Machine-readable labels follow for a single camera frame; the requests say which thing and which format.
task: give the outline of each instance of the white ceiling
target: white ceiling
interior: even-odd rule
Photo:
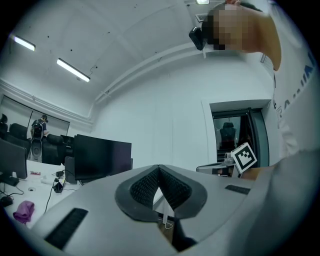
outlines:
[[[44,93],[54,89],[90,106],[127,70],[158,53],[190,43],[188,34],[196,25],[195,14],[207,13],[221,0],[210,2],[43,0],[12,32],[35,44],[35,52],[9,41],[0,60],[2,72],[14,68],[32,77],[32,84],[42,86],[44,100],[55,103]],[[90,76],[90,82],[79,81],[58,66],[58,58]]]

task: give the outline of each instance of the white desk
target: white desk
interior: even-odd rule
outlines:
[[[51,165],[51,164],[45,164],[45,163],[39,163],[27,160],[26,161],[26,167],[27,167],[27,178],[26,180],[20,179],[19,183],[17,184],[17,187],[21,189],[24,194],[14,194],[12,195],[13,204],[7,206],[4,208],[6,210],[6,213],[11,219],[14,219],[13,213],[17,210],[20,203],[23,201],[31,201],[34,203],[34,212],[31,216],[31,221],[26,223],[26,226],[28,228],[31,228],[37,220],[44,214],[46,209],[46,204],[50,195],[50,190],[52,188],[52,184],[45,184],[41,183],[41,178],[43,176],[47,176],[48,179],[54,178],[52,174],[62,171],[65,169],[63,165]],[[32,175],[30,174],[30,171],[34,172],[40,172],[41,175]],[[51,198],[48,203],[47,211],[49,208],[60,202],[62,199],[66,198],[73,192],[74,190],[77,190],[79,187],[81,187],[79,184],[68,184],[67,182],[64,184],[64,189],[62,193],[55,193],[54,190],[52,190]],[[0,189],[3,191],[4,189],[4,183],[0,184]],[[5,184],[5,193],[11,194],[11,193],[21,193],[16,187],[10,186],[8,184]]]

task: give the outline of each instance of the purple cloth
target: purple cloth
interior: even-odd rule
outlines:
[[[13,217],[25,224],[31,220],[31,215],[34,213],[35,204],[30,201],[23,201],[19,204],[18,209],[13,213]]]

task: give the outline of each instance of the computer monitor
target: computer monitor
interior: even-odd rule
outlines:
[[[115,175],[131,170],[131,143],[112,140],[110,140],[110,142],[112,149],[110,163],[111,172],[109,175]]]
[[[131,143],[77,135],[74,138],[74,177],[94,180],[131,169]]]
[[[12,176],[13,172],[19,179],[26,179],[27,157],[26,148],[0,139],[0,173]]]

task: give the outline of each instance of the wall molding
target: wall molding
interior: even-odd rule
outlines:
[[[50,101],[39,98],[3,79],[0,79],[0,93],[36,111],[45,112],[50,116],[70,122],[73,127],[77,127],[80,130],[92,130],[95,104],[92,104],[87,116],[80,115],[57,106]]]
[[[139,64],[135,65],[134,67],[124,72],[117,79],[115,79],[110,85],[108,85],[105,88],[105,90],[102,91],[95,98],[95,101],[97,103],[100,103],[101,101],[106,99],[108,96],[110,96],[110,94],[114,93],[116,90],[125,86],[129,82],[165,64],[169,64],[171,62],[174,62],[183,58],[188,58],[198,54],[203,54],[203,57],[206,58],[206,53],[211,53],[214,51],[215,50],[213,50],[210,47],[205,47],[203,50],[197,50],[193,42],[184,43],[184,44],[175,46],[173,48],[164,50],[158,54],[155,54],[152,57],[147,58],[146,60],[140,62]]]

